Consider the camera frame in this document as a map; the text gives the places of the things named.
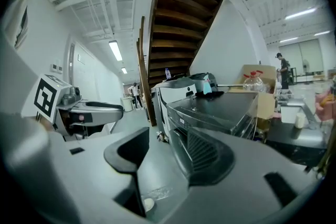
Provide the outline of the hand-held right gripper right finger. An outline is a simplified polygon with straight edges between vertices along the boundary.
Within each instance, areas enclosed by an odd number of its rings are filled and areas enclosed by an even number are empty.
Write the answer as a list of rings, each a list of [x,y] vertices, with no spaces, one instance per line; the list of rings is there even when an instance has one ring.
[[[206,129],[192,127],[187,134],[170,130],[169,143],[190,187],[216,185],[234,168],[233,150]]]

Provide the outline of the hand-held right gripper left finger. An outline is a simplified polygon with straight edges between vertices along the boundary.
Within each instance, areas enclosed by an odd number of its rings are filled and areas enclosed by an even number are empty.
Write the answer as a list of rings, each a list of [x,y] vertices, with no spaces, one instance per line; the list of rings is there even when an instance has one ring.
[[[131,176],[128,186],[113,200],[143,218],[146,212],[139,189],[138,170],[149,150],[149,133],[149,128],[143,127],[107,146],[103,153],[105,161],[116,172]]]

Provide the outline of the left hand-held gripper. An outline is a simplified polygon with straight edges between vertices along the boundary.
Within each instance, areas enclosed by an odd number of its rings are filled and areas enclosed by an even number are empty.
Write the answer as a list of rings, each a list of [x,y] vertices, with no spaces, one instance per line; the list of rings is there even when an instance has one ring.
[[[45,119],[63,137],[86,138],[123,117],[123,106],[82,98],[80,89],[50,74],[42,74],[31,89],[22,116]]]

